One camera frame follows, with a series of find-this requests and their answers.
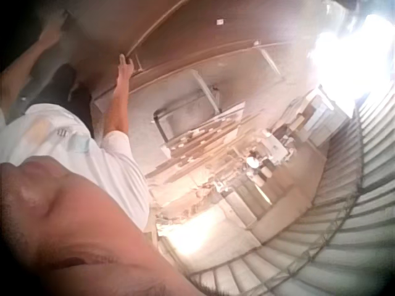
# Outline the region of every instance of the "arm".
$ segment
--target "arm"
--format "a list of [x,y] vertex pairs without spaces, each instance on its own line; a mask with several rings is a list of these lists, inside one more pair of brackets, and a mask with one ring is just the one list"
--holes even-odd
[[129,79],[133,73],[133,62],[126,63],[123,54],[119,57],[117,86],[110,106],[104,114],[104,137],[112,131],[120,131],[128,135],[128,99]]
[[63,23],[64,17],[58,16],[48,22],[39,40],[1,73],[0,108],[4,116],[8,114],[40,55],[58,42]]

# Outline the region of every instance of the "person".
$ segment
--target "person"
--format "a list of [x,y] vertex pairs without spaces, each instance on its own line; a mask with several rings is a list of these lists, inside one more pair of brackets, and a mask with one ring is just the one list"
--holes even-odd
[[[61,25],[50,22],[1,74],[5,117]],[[141,232],[149,193],[128,139],[132,72],[121,55],[101,147],[78,117],[53,104],[33,104],[1,128],[2,268],[13,294],[42,287],[51,295],[222,295],[187,280]],[[13,262],[19,267],[8,268]]]

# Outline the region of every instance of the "white shirt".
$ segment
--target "white shirt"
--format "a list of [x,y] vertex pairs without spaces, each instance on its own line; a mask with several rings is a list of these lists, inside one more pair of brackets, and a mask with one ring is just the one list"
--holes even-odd
[[113,131],[99,147],[82,121],[58,105],[33,105],[8,126],[0,109],[0,163],[18,166],[33,155],[51,156],[89,179],[144,229],[150,194],[126,134]]

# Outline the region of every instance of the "hand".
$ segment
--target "hand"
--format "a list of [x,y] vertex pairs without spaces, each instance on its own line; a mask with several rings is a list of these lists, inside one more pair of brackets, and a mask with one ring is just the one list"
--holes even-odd
[[135,66],[131,59],[129,59],[129,64],[126,63],[126,58],[123,54],[119,56],[119,65],[118,65],[118,81],[129,80],[133,71],[135,70]]
[[53,15],[45,24],[43,31],[39,37],[39,43],[45,48],[50,48],[55,45],[62,35],[62,25],[65,22],[67,15],[65,13]]

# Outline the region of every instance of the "man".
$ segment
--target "man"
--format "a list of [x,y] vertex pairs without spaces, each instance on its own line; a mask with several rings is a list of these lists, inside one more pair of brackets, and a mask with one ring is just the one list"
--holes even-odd
[[[6,116],[37,58],[59,40],[61,25],[50,22],[1,74]],[[0,130],[2,239],[55,295],[203,295],[141,232],[149,194],[127,136],[132,72],[121,55],[102,147],[58,105],[32,105]],[[28,285],[15,277],[14,290]]]

